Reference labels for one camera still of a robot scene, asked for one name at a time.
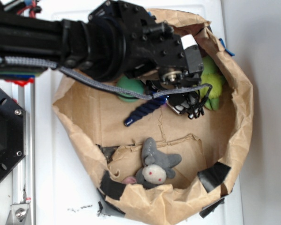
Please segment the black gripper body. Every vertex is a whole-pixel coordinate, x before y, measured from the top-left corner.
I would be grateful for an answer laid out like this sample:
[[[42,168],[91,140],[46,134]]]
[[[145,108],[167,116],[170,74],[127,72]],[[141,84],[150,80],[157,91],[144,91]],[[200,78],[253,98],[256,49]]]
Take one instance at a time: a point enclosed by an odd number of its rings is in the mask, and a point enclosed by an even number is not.
[[[143,7],[125,1],[107,0],[89,14],[89,24],[101,32],[106,46],[106,65],[92,72],[99,82],[130,79],[150,80],[158,88],[199,86],[203,62],[196,45],[183,48],[181,37],[166,21]]]

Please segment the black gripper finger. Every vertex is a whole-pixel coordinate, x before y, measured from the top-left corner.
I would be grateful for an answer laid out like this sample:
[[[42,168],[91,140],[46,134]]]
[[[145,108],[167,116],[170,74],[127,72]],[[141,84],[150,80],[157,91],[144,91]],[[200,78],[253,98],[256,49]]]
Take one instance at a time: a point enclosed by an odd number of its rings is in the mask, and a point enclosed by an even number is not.
[[[197,119],[205,114],[200,95],[195,92],[170,94],[167,96],[166,104],[177,115],[188,114],[189,119]]]

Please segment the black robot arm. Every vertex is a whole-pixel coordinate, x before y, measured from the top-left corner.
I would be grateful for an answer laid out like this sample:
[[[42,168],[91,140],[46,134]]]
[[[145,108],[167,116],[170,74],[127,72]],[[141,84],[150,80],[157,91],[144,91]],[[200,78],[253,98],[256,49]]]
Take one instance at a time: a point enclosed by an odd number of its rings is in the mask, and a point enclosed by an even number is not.
[[[132,116],[150,113],[166,100],[190,119],[204,114],[211,90],[202,84],[197,45],[184,48],[166,21],[139,5],[107,0],[88,21],[36,18],[34,0],[0,1],[0,79],[26,83],[48,68],[98,90],[147,104]]]

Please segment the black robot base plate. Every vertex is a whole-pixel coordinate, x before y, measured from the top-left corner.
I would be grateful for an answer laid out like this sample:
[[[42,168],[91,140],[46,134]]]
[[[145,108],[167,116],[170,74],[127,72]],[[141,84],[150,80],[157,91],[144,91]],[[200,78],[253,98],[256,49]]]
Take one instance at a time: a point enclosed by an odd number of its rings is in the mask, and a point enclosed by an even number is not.
[[[0,88],[0,183],[24,158],[25,110]]]

